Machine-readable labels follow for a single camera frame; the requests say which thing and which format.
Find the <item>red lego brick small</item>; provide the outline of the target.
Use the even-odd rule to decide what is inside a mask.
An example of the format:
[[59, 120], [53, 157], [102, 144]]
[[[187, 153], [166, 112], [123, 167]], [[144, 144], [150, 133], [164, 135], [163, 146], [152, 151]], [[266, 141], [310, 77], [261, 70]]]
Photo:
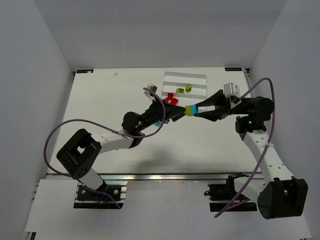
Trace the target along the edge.
[[174, 94], [173, 93], [168, 93], [168, 99], [172, 100], [174, 98]]

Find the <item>green lego brick square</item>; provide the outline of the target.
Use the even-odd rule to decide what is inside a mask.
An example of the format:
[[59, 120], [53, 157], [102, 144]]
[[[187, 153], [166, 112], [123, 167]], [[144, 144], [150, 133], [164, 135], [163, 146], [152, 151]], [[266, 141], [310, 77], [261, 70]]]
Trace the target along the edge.
[[186, 87], [185, 87], [185, 91], [188, 93], [188, 92], [190, 92], [192, 90], [192, 86], [191, 85], [187, 85]]

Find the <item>small teal lego brick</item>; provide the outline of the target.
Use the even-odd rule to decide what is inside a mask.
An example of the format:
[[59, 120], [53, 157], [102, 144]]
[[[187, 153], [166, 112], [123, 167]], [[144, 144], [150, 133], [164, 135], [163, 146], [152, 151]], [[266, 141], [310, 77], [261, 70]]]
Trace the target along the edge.
[[197, 114], [199, 112], [199, 108], [198, 108], [198, 106], [197, 105], [191, 105], [190, 106], [190, 114], [191, 115], [195, 115], [195, 114]]

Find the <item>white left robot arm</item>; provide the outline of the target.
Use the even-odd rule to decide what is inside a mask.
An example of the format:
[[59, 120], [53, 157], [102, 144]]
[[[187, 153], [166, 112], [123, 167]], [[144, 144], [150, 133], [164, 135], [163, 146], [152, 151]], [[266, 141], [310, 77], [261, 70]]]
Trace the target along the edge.
[[165, 100], [153, 100], [142, 114], [127, 112], [123, 117], [120, 133], [109, 130], [91, 134], [84, 128], [79, 129], [58, 151], [56, 157], [72, 179], [81, 182], [93, 192], [104, 192], [107, 184], [93, 169], [98, 155], [138, 146], [145, 136], [142, 130], [158, 121], [167, 122], [184, 116], [185, 111], [184, 107], [169, 104]]

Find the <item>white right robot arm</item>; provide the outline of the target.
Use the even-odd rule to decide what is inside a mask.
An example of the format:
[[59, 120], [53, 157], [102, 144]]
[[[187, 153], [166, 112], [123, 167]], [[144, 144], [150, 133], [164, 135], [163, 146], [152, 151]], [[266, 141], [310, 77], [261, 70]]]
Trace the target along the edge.
[[216, 122], [236, 115], [235, 130], [249, 148], [257, 165], [251, 175], [238, 173], [229, 175], [226, 181], [230, 202], [221, 210], [228, 211], [238, 205], [239, 196], [252, 201], [264, 219], [299, 217], [302, 215], [308, 184], [288, 170], [271, 143], [265, 122], [273, 120], [275, 103], [266, 97], [239, 97], [225, 95], [219, 90], [208, 99], [197, 103], [197, 107], [214, 110], [199, 112], [195, 116]]

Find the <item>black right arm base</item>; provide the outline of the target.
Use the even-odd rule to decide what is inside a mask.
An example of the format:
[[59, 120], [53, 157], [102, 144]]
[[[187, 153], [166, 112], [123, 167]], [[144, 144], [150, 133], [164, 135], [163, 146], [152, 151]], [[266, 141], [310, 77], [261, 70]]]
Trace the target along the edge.
[[211, 201], [231, 200], [237, 194], [234, 180], [242, 177], [248, 178], [249, 175], [242, 172], [230, 174], [224, 184], [209, 184], [209, 189], [204, 192], [204, 195], [209, 196]]

